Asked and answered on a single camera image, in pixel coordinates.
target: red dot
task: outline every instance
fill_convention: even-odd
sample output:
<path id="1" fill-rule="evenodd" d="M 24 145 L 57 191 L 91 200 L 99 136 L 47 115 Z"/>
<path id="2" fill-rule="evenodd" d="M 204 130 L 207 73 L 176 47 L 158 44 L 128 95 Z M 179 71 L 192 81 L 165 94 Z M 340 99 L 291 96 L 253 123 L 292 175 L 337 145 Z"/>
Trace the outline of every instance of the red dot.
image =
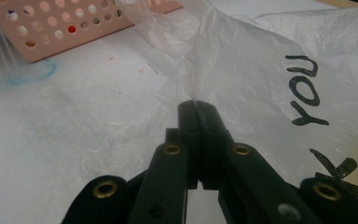
<path id="1" fill-rule="evenodd" d="M 74 32 L 76 32 L 75 26 L 70 26 L 70 27 L 68 27 L 68 32 L 71 33 L 71 34 L 73 34 Z"/>

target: white plastic bag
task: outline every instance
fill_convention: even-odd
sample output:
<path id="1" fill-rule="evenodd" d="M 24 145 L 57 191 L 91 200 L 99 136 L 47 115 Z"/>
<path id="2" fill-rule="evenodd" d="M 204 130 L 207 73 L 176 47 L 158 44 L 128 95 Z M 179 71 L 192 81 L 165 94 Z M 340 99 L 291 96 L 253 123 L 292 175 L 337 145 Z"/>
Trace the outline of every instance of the white plastic bag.
<path id="1" fill-rule="evenodd" d="M 138 24 L 156 31 L 143 33 L 153 46 L 184 56 L 161 101 L 172 110 L 189 98 L 211 103 L 234 140 L 255 147 L 287 182 L 329 178 L 358 197 L 358 9 L 240 21 L 207 2 L 179 2 L 199 26 L 182 42 L 170 42 L 179 26 L 161 15 Z"/>

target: screw hole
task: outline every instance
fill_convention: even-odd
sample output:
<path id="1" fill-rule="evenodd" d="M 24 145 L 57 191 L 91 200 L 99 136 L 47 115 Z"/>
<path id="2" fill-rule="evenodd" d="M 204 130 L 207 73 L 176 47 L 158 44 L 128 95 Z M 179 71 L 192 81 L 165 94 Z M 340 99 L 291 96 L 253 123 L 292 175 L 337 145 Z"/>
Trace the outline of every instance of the screw hole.
<path id="1" fill-rule="evenodd" d="M 150 206 L 147 211 L 147 214 L 153 219 L 162 218 L 164 216 L 164 213 L 165 213 L 164 206 L 160 204 L 154 204 Z"/>
<path id="2" fill-rule="evenodd" d="M 247 147 L 242 147 L 242 146 L 235 146 L 233 148 L 233 151 L 239 155 L 242 155 L 242 156 L 246 156 L 249 153 L 251 153 L 251 149 L 249 149 Z"/>
<path id="3" fill-rule="evenodd" d="M 117 184 L 113 180 L 107 180 L 95 186 L 92 192 L 96 198 L 109 198 L 117 192 Z"/>
<path id="4" fill-rule="evenodd" d="M 294 206 L 288 203 L 278 205 L 279 213 L 289 221 L 301 220 L 301 213 Z"/>
<path id="5" fill-rule="evenodd" d="M 167 146 L 164 148 L 164 152 L 168 155 L 176 155 L 179 154 L 180 148 L 177 146 Z"/>
<path id="6" fill-rule="evenodd" d="M 338 201 L 341 199 L 341 193 L 337 189 L 325 183 L 316 183 L 313 185 L 313 191 L 315 191 L 319 196 L 330 201 Z"/>

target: blue mark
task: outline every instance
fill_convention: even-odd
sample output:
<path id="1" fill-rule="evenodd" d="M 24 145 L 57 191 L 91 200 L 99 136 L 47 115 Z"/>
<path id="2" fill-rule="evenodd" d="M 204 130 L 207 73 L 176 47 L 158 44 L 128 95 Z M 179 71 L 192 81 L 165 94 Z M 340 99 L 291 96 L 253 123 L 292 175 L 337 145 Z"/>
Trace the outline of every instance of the blue mark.
<path id="1" fill-rule="evenodd" d="M 49 59 L 37 63 L 21 63 L 9 75 L 8 81 L 13 85 L 45 80 L 54 75 L 57 64 Z"/>

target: brass insert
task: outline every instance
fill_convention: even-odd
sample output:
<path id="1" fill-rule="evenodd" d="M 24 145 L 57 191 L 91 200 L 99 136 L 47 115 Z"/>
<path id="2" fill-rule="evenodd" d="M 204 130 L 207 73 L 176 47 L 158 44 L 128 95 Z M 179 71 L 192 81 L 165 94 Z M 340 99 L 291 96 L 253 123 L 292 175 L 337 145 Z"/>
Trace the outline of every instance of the brass insert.
<path id="1" fill-rule="evenodd" d="M 319 196 L 330 201 L 338 201 L 341 199 L 341 193 L 337 189 L 325 183 L 314 184 L 313 191 L 315 191 Z"/>
<path id="2" fill-rule="evenodd" d="M 251 153 L 251 149 L 243 146 L 234 146 L 233 151 L 242 156 L 246 156 Z"/>
<path id="3" fill-rule="evenodd" d="M 164 148 L 164 152 L 168 155 L 176 155 L 180 153 L 180 148 L 178 146 L 170 145 Z"/>
<path id="4" fill-rule="evenodd" d="M 109 198 L 117 192 L 117 184 L 113 180 L 106 180 L 95 186 L 92 192 L 96 198 Z"/>

